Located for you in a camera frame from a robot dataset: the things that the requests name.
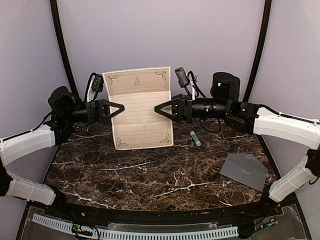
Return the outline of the beige ornate letter paper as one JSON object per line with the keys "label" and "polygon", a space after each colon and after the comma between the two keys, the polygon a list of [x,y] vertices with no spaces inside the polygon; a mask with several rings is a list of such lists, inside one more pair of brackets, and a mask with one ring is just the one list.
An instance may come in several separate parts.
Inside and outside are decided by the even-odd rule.
{"label": "beige ornate letter paper", "polygon": [[172,99],[171,68],[150,67],[104,72],[108,100],[124,106],[111,118],[116,150],[171,147],[173,122],[155,112]]}

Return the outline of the grey paper envelope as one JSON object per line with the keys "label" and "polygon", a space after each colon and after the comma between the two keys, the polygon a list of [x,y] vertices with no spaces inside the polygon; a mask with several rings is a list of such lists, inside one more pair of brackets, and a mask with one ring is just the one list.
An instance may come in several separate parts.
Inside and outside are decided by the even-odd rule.
{"label": "grey paper envelope", "polygon": [[262,192],[268,169],[252,154],[230,153],[219,173],[256,191]]}

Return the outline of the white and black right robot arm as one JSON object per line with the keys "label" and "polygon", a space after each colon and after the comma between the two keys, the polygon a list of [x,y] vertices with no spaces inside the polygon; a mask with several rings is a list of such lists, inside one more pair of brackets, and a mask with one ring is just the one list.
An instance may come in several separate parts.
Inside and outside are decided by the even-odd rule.
{"label": "white and black right robot arm", "polygon": [[287,174],[273,182],[267,197],[255,205],[255,213],[266,217],[275,203],[284,200],[306,183],[320,177],[320,121],[276,111],[264,104],[239,101],[240,79],[227,72],[213,74],[211,97],[179,94],[155,106],[154,111],[176,123],[194,118],[223,120],[230,128],[249,135],[266,135],[295,142],[309,149]]}

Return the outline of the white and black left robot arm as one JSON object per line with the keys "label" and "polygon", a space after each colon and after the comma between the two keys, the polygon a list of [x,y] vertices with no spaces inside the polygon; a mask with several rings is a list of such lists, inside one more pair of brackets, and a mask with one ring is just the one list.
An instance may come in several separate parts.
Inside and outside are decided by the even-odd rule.
{"label": "white and black left robot arm", "polygon": [[105,99],[83,102],[66,86],[55,89],[48,99],[51,111],[35,128],[0,140],[0,195],[50,206],[60,218],[67,218],[70,206],[58,190],[20,177],[6,169],[14,161],[69,140],[76,123],[103,123],[125,110],[124,105]]}

